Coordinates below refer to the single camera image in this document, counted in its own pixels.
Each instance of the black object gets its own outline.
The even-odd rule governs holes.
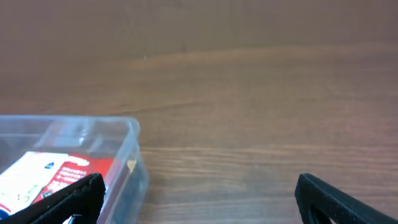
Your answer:
[[[312,174],[300,174],[295,197],[304,224],[398,224]]]
[[[95,224],[104,203],[105,185],[101,174],[94,173],[51,196],[11,215],[0,224]]]

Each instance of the wood grain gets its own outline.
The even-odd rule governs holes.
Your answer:
[[[139,223],[300,223],[302,172],[398,218],[394,1],[83,2],[2,20],[0,113],[137,117]]]

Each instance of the wooden table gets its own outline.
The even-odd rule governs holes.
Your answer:
[[[0,113],[135,116],[139,223],[300,223],[302,172],[398,218],[394,1],[14,2]]]

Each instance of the plastic bin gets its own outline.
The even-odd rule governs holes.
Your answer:
[[[134,223],[149,180],[139,151],[139,130],[134,118],[0,116],[0,205],[3,206],[0,214],[3,219],[40,200],[39,197],[50,195],[54,181],[57,186],[65,185],[100,169],[107,190],[98,223]],[[67,164],[82,167],[75,169]],[[43,172],[52,172],[52,177],[43,177]],[[39,193],[30,187],[32,181],[26,178],[28,173],[44,183],[45,186],[39,186]],[[22,183],[7,186],[5,183],[10,181],[4,180],[6,178]],[[29,200],[13,205],[16,195]],[[13,207],[12,211],[5,208],[7,204]]]

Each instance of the transparent box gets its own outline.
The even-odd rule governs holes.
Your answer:
[[[83,158],[89,164],[94,162],[107,164],[102,167],[105,170],[103,177],[107,190],[98,223],[134,223],[137,221],[149,181],[139,151],[137,141],[139,131],[138,121],[126,117],[0,116],[0,178],[6,171],[15,172],[15,166],[18,166],[15,164],[20,165],[21,160],[24,160],[21,158],[32,154],[41,159],[25,159],[28,161],[25,162],[28,167],[19,169],[23,171],[18,176],[23,176],[25,172],[33,172],[35,169],[30,168],[31,166],[39,167],[38,171],[35,171],[36,175],[41,174],[43,167],[46,172],[47,169],[53,169],[53,162],[46,162],[46,166],[40,164],[42,155],[51,158],[61,157],[63,160],[68,158],[68,162],[63,163],[56,160],[55,165],[62,163],[61,166],[71,163],[71,158],[76,160],[76,157]],[[73,178],[78,179],[81,173],[91,172],[90,165],[80,165],[86,166],[84,169],[87,170],[58,167],[58,171],[54,169],[54,172],[57,172],[57,178],[65,179],[65,182],[73,181]],[[66,173],[59,175],[60,170],[65,170]],[[4,183],[0,184],[0,193],[6,191],[5,188],[7,187]],[[43,198],[46,194],[51,194],[51,192],[41,193],[39,195]],[[7,200],[13,199],[14,193],[10,195]],[[2,212],[3,215],[4,212],[12,215],[16,211],[10,212],[4,208]]]

